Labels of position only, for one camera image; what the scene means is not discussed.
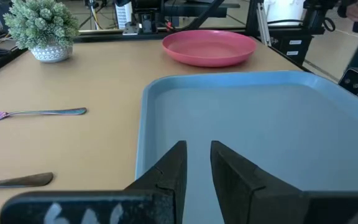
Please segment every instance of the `pink plate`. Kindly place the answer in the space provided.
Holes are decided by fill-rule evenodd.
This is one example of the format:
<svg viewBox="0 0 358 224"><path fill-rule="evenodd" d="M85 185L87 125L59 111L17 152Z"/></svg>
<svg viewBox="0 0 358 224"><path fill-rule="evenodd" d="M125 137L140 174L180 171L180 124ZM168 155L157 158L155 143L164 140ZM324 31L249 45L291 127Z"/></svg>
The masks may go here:
<svg viewBox="0 0 358 224"><path fill-rule="evenodd" d="M173 59L200 67L235 65L256 49L251 38L221 30L189 30L164 38L164 50Z"/></svg>

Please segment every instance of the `floor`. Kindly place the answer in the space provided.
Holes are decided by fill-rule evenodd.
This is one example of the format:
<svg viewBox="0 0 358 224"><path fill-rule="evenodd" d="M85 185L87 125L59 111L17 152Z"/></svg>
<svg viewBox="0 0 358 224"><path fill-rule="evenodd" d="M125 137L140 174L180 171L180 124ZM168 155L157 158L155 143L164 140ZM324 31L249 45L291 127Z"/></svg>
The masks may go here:
<svg viewBox="0 0 358 224"><path fill-rule="evenodd" d="M241 27L247 20L248 0L238 0L241 5L238 9L228 9L226 18L209 18L203 27ZM80 22L81 30L95 29L94 20L90 19L90 10L85 7L83 1L63 0L63 3L76 16ZM112 3L97 11L99 25L103 29L117 29L115 10ZM350 61L358 46L358 34L352 33L352 22L340 18L336 11L328 12L337 29L334 32L326 32L324 35L316 35L311 42L306 60L303 66L322 75L332 81L339 81L342 73ZM185 26L193 18L180 18L180 26Z"/></svg>

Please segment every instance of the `fork handle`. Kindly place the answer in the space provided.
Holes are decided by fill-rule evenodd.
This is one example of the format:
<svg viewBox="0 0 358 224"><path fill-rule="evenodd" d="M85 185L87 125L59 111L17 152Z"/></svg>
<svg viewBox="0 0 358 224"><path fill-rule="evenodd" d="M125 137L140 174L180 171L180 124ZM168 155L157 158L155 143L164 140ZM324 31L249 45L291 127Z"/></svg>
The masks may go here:
<svg viewBox="0 0 358 224"><path fill-rule="evenodd" d="M60 114L60 115L81 115L86 113L86 108L75 108L69 110L46 110L46 111L16 111L8 113L7 115L14 114Z"/></svg>

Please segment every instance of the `white container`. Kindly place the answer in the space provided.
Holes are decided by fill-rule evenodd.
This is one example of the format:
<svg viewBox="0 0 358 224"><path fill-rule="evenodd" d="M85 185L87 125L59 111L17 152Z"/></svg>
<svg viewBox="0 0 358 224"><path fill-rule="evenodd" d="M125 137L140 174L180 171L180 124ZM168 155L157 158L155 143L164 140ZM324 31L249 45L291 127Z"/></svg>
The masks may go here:
<svg viewBox="0 0 358 224"><path fill-rule="evenodd" d="M118 28L124 29L125 24L132 20L132 3L128 3L125 6L117 6L116 5L116 12L117 12L117 19L118 19Z"/></svg>
<svg viewBox="0 0 358 224"><path fill-rule="evenodd" d="M267 15L267 22L279 21L283 19L298 19L302 18L303 2L305 0L265 0L265 12ZM270 26L287 26L298 25L299 22L281 22L278 24L271 24Z"/></svg>

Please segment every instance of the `potted plant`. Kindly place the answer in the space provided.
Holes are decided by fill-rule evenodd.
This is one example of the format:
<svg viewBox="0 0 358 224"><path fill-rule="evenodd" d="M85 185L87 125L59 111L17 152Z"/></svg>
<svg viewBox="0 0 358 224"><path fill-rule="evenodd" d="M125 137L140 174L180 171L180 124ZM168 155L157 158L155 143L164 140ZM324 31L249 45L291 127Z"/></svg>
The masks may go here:
<svg viewBox="0 0 358 224"><path fill-rule="evenodd" d="M28 48L42 62L59 62L73 51L78 20L63 3L54 0L12 0L5 14L9 33L20 49Z"/></svg>

